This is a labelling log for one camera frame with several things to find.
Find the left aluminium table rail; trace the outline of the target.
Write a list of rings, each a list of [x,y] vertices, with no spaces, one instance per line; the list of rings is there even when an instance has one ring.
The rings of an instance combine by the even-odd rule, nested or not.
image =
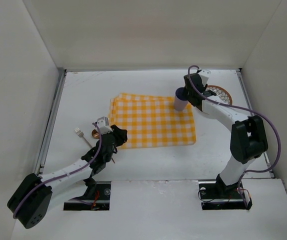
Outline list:
[[[41,145],[39,147],[39,152],[36,155],[36,159],[34,161],[32,169],[32,172],[37,175],[42,174],[44,172],[47,154],[49,151],[53,129],[56,122],[56,117],[58,114],[60,100],[67,75],[67,70],[64,69],[63,67],[58,67],[57,70],[58,70],[58,79],[52,98],[51,108],[49,110],[49,115],[46,122],[46,128],[43,134]]]

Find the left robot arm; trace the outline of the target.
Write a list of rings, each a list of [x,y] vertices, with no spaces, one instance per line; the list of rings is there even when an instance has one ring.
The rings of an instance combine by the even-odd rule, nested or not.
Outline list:
[[[25,229],[35,227],[47,211],[74,198],[89,198],[94,192],[99,174],[128,140],[128,131],[111,125],[112,131],[100,133],[95,147],[71,165],[48,174],[28,174],[7,202],[7,207]]]

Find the patterned ceramic plate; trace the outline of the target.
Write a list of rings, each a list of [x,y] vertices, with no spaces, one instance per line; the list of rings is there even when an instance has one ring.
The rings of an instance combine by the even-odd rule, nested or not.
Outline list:
[[[233,104],[232,96],[226,89],[217,85],[208,85],[206,89],[216,93],[225,104]]]

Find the copper spoon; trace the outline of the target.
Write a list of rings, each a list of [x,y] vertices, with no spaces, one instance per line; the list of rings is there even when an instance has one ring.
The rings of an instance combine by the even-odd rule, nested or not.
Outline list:
[[[94,129],[94,130],[91,132],[91,136],[92,136],[94,139],[98,140],[101,135],[98,133],[97,130]]]

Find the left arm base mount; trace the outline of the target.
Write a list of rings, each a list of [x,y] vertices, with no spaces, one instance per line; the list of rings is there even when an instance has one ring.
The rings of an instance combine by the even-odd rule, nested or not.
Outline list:
[[[111,198],[111,181],[88,182],[82,196],[75,197],[63,205],[64,211],[109,211]]]

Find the silver copper fork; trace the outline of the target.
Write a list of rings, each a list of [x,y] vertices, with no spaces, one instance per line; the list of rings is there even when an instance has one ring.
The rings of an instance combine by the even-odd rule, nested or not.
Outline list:
[[[90,144],[90,142],[85,138],[84,133],[83,133],[78,127],[76,127],[76,128],[74,129],[74,131],[75,131],[75,133],[76,133],[81,139],[84,140],[84,142],[85,142],[90,148],[93,147],[93,146]]]

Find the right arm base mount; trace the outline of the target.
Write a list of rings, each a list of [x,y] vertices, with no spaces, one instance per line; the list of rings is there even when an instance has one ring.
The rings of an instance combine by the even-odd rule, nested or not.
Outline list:
[[[221,191],[215,180],[203,180],[198,182],[197,196],[201,201],[201,208],[204,211],[216,210],[250,210],[253,206],[250,192],[237,185]]]

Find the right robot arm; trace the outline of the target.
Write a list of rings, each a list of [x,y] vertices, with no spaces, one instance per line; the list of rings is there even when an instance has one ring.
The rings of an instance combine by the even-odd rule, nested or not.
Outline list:
[[[236,185],[254,159],[268,149],[264,122],[258,115],[248,116],[225,104],[215,92],[207,90],[202,79],[198,73],[185,75],[184,95],[192,106],[230,131],[231,157],[217,178],[230,187]]]

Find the yellow white checkered cloth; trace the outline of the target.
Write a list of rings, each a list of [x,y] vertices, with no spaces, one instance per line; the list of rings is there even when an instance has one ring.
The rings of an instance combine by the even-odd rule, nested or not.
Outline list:
[[[127,130],[123,149],[189,146],[197,140],[192,106],[177,111],[171,96],[120,93],[110,100],[108,119]]]

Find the lavender paper cup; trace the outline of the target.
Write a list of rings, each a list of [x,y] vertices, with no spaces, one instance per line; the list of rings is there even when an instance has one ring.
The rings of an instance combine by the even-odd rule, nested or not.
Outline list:
[[[182,112],[189,103],[188,99],[183,98],[182,91],[183,87],[180,87],[175,91],[173,107],[178,112]]]

